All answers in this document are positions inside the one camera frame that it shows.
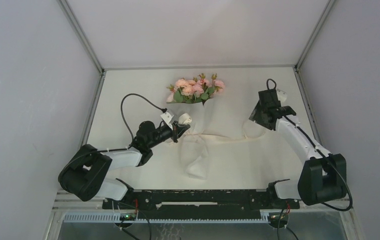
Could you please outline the translucent white wrapping paper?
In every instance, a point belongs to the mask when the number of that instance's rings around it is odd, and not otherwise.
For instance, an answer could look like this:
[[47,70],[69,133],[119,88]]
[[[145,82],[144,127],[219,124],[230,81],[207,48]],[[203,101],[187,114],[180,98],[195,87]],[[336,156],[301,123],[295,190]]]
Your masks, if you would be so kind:
[[206,180],[209,170],[208,148],[203,139],[214,112],[215,99],[202,103],[175,103],[167,104],[167,108],[179,117],[189,115],[190,129],[185,131],[179,140],[179,159],[184,174],[192,179]]

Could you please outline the right controller board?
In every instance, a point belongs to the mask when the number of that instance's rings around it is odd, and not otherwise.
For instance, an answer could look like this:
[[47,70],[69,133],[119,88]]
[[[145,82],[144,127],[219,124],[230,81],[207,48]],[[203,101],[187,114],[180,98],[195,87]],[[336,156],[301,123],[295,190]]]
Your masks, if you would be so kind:
[[268,220],[270,221],[270,222],[272,222],[272,221],[286,221],[286,215],[282,215],[282,216],[280,216],[280,215],[270,215],[270,216],[268,216]]

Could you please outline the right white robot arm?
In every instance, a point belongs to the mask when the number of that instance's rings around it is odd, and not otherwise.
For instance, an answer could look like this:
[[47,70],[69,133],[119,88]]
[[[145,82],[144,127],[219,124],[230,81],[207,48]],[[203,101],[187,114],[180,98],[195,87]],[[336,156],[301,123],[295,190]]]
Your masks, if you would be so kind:
[[346,160],[332,154],[303,129],[296,112],[282,106],[275,89],[259,91],[249,120],[279,133],[299,157],[303,168],[297,180],[277,180],[268,185],[267,203],[280,208],[286,200],[301,200],[306,205],[324,204],[349,194]]

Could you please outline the left controller board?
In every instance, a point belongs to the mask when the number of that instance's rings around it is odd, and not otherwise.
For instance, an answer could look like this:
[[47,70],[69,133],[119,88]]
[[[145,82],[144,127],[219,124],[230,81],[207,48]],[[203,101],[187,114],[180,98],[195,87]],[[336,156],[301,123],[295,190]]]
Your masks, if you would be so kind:
[[120,216],[121,222],[134,221],[137,218],[135,214],[123,214]]

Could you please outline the pink fake flower stem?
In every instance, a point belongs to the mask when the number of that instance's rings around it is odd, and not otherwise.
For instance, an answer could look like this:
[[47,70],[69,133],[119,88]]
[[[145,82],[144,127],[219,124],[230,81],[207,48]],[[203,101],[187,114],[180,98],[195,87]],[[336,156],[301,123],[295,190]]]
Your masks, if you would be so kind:
[[178,79],[174,84],[167,86],[170,92],[166,98],[166,103],[187,103],[193,104],[196,100],[195,86],[197,81],[191,79]]
[[222,80],[218,79],[217,74],[211,76],[211,86],[209,87],[209,96],[213,97],[214,95],[221,94],[225,89],[225,83]]
[[215,87],[212,83],[212,80],[209,80],[204,73],[198,75],[193,79],[195,85],[193,85],[193,98],[197,103],[204,103],[207,100],[211,99],[215,93]]

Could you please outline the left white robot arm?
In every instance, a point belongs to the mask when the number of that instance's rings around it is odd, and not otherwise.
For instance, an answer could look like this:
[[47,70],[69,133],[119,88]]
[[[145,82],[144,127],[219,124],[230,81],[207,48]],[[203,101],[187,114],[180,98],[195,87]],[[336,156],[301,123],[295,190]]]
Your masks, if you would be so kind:
[[144,121],[127,148],[98,150],[90,144],[80,147],[61,170],[58,182],[63,190],[86,202],[94,197],[112,199],[121,208],[134,202],[131,186],[120,179],[107,178],[109,171],[124,167],[141,167],[153,156],[152,149],[167,141],[177,142],[190,125],[174,121],[155,127]]

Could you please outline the cream printed ribbon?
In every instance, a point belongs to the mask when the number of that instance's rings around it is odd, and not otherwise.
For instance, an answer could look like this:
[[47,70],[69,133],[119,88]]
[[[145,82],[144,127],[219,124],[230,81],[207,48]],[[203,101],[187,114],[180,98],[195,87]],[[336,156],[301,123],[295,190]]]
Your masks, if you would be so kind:
[[[175,121],[177,121],[180,124],[188,124],[191,127],[193,127],[192,118],[189,114],[184,113],[180,116],[175,115]],[[244,141],[253,141],[261,138],[266,133],[266,128],[260,127],[258,125],[255,125],[255,123],[247,120],[243,123],[241,130],[243,132],[243,136],[241,138],[232,138],[224,135],[219,134],[213,134],[213,133],[204,133],[204,132],[194,132],[194,130],[187,130],[184,133],[184,136],[198,136],[198,137],[204,137],[209,140],[213,140],[219,143],[235,143],[235,142],[244,142]]]

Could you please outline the controller board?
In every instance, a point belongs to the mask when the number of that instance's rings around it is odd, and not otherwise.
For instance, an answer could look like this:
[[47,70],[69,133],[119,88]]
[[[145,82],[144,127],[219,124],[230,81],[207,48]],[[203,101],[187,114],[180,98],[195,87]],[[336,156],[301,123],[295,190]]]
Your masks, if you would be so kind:
[[134,221],[137,218],[135,214],[123,214],[120,216],[121,222]]
[[286,215],[282,215],[282,216],[280,216],[280,215],[270,215],[270,216],[268,216],[268,220],[270,221],[270,222],[272,222],[272,221],[286,221]]

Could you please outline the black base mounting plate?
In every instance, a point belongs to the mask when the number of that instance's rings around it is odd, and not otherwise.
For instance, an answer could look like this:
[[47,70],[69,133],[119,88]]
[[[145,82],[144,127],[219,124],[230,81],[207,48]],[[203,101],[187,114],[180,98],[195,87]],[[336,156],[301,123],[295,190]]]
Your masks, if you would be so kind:
[[299,202],[279,200],[262,189],[134,190],[120,200],[107,199],[104,210],[140,211],[149,220],[255,220],[261,211],[297,210]]

